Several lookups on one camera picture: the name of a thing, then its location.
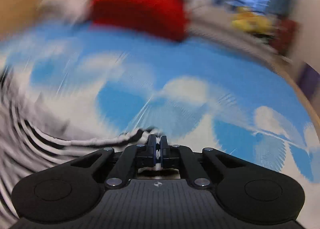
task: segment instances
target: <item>logo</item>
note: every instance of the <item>logo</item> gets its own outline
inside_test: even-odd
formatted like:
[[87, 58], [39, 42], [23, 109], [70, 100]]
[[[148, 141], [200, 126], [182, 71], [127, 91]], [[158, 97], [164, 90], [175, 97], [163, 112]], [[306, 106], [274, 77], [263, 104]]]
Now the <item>logo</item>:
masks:
[[158, 182], [154, 183], [154, 185], [155, 185], [156, 187], [160, 187], [160, 186], [162, 186], [163, 184], [158, 181]]

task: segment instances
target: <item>wooden edge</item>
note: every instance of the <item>wooden edge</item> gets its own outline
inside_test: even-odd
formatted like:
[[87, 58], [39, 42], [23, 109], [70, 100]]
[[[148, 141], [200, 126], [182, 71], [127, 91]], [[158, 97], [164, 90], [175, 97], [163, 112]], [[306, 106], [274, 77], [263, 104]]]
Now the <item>wooden edge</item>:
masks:
[[273, 65], [276, 67], [278, 75], [281, 76], [295, 91], [297, 98], [299, 99], [300, 103], [306, 109], [307, 113], [309, 114], [311, 121], [316, 129], [316, 133], [318, 138], [320, 138], [320, 118], [316, 113], [315, 109], [312, 107], [310, 101], [306, 98], [304, 93], [298, 87], [296, 82], [290, 77], [290, 75], [277, 63], [273, 62]]
[[298, 100], [307, 111], [310, 119], [315, 127], [318, 138], [320, 138], [320, 118], [316, 111], [312, 107], [309, 100], [305, 97], [304, 93], [300, 90], [296, 82], [290, 77], [290, 75], [279, 64], [279, 56], [261, 49], [257, 46], [253, 46], [251, 42], [246, 42], [244, 39], [239, 39], [237, 35], [233, 35], [230, 31], [223, 31], [221, 27], [216, 28], [212, 22], [204, 23], [194, 19], [190, 26], [189, 32], [196, 36], [208, 38], [214, 42], [220, 43], [226, 47], [236, 49], [242, 53], [248, 55], [252, 60], [267, 67], [268, 69], [281, 76], [294, 90]]
[[0, 18], [5, 22], [0, 25], [0, 40], [10, 39], [39, 21], [36, 11], [37, 0], [0, 0]]

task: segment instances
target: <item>circular pad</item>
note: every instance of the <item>circular pad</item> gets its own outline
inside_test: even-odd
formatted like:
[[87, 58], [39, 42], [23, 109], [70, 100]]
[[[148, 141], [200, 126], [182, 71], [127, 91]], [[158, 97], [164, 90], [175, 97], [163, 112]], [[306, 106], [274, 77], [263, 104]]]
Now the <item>circular pad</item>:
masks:
[[100, 187], [89, 172], [71, 166], [44, 170], [17, 183], [12, 203], [20, 217], [40, 223], [58, 223], [93, 208]]
[[294, 179], [262, 169], [232, 168], [217, 186], [217, 197], [226, 211], [254, 224], [280, 224], [296, 219], [304, 191]]
[[45, 201], [57, 201], [71, 193], [71, 185], [63, 180], [51, 179], [40, 182], [35, 187], [37, 197]]
[[282, 194], [282, 188], [276, 182], [267, 179], [248, 182], [244, 189], [248, 196], [259, 201], [276, 200]]

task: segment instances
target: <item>red cloth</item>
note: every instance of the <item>red cloth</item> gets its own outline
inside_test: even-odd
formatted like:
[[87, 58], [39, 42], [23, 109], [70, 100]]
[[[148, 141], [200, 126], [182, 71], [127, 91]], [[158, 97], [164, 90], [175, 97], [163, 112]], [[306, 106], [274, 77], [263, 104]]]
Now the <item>red cloth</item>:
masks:
[[276, 49], [280, 55], [285, 55], [297, 30], [297, 22], [289, 19], [281, 20], [275, 32], [276, 38], [270, 41], [270, 46]]
[[95, 24], [127, 27], [176, 41], [185, 38], [182, 0], [93, 0], [91, 17]]

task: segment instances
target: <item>purple object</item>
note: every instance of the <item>purple object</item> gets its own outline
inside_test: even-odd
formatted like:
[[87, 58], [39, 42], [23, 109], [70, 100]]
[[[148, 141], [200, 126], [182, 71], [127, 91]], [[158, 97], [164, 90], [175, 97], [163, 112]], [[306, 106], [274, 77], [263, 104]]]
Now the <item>purple object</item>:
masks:
[[305, 94], [308, 100], [311, 100], [319, 83], [320, 74], [310, 65], [306, 64], [302, 75], [300, 76], [298, 86]]

